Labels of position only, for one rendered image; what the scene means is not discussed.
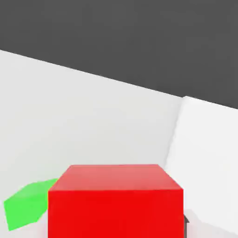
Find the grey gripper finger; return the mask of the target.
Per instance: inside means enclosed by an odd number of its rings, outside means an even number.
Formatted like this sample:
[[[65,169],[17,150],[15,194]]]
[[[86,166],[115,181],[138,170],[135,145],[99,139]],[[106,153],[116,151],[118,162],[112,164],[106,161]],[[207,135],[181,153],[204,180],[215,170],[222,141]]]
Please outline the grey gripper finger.
[[[184,210],[184,215],[188,219],[186,225],[186,238],[238,238],[238,235],[202,222],[190,209]]]

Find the small red cube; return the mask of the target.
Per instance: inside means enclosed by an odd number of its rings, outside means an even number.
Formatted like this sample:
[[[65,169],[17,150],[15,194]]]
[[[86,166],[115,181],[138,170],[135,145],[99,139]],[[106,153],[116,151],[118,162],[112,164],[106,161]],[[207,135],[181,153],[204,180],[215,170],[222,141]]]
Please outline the small red cube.
[[[48,238],[184,238],[183,198],[158,165],[72,165],[48,192]]]

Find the small green cube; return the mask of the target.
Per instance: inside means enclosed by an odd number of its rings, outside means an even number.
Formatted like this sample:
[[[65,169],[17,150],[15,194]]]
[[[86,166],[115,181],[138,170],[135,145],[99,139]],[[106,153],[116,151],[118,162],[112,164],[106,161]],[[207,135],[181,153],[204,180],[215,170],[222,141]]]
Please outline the small green cube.
[[[48,209],[48,191],[56,181],[53,178],[27,184],[3,202],[9,231],[41,218]]]

